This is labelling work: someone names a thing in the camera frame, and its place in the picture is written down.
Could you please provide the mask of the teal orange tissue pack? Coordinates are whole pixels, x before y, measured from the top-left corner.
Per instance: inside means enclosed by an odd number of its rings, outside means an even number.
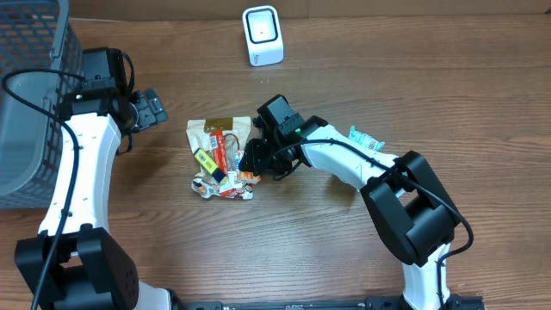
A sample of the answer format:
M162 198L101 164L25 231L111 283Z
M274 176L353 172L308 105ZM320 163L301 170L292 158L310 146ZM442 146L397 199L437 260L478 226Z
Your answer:
M348 138L357 144L376 152L380 151L385 146L384 141L379 141L367 133L356 130L355 126L350 127Z

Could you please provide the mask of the beige brown snack pouch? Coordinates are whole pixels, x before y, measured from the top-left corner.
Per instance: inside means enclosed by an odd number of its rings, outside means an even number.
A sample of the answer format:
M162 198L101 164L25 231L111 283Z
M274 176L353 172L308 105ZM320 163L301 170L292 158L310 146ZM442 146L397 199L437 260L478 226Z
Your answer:
M249 116L224 117L200 120L189 120L186 134L192 152L201 148L209 155L214 155L214 133L222 132L223 145L226 149L226 165L230 171L237 169L237 155L243 151L251 132Z

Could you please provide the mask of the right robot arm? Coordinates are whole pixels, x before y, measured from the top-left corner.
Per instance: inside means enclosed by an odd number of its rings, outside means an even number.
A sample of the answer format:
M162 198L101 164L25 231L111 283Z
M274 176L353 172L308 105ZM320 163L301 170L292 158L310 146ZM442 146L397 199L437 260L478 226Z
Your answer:
M426 159L377 152L342 135L318 116L304 119L283 95L268 100L253 120L260 137L245 146L239 168L281 181L301 164L328 171L358 190L386 248L402 263L399 296L370 296L364 309L481 309L480 297L451 294L449 257L469 249L472 227Z

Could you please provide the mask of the silver red crinkled wrapper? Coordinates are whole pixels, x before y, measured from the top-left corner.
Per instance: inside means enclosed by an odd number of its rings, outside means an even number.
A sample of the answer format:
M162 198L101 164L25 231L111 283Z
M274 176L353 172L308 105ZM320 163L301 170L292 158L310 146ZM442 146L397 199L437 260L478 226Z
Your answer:
M222 198L251 200L254 196L252 187L248 183L239 181L236 171L229 172L227 181L224 184L219 184L206 172L199 172L195 175L191 188L205 199L219 196Z

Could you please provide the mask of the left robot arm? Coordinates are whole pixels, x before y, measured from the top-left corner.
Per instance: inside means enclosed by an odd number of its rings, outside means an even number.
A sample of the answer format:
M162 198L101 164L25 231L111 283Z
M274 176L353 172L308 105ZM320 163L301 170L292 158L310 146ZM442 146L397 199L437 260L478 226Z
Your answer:
M75 90L51 117L62 127L53 198L36 237L17 242L15 263L33 309L178 309L167 288L139 279L108 231L113 163L129 140L168 115L153 89L134 89L130 57L115 48L84 51Z

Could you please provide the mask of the small orange snack packet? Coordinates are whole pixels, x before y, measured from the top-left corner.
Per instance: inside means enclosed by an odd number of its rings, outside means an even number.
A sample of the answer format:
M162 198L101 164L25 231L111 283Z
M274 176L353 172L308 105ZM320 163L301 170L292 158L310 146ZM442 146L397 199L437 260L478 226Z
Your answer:
M238 181L243 184L258 184L261 181L261 177L255 176L253 172L240 170L238 172Z

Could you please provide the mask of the yellow highlighter marker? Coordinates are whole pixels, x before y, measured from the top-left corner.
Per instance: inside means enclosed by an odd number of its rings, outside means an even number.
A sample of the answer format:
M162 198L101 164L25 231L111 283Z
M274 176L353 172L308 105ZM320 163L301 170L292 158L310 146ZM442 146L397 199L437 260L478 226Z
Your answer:
M215 163L215 161L201 148L194 152L195 159L201 167L220 185L227 182L226 173Z

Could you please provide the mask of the red snack stick packet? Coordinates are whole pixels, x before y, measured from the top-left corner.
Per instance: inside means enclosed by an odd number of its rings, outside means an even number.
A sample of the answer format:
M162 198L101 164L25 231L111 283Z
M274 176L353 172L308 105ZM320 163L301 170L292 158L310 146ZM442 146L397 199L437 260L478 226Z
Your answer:
M222 131L210 133L211 149L215 163L227 174L225 138Z

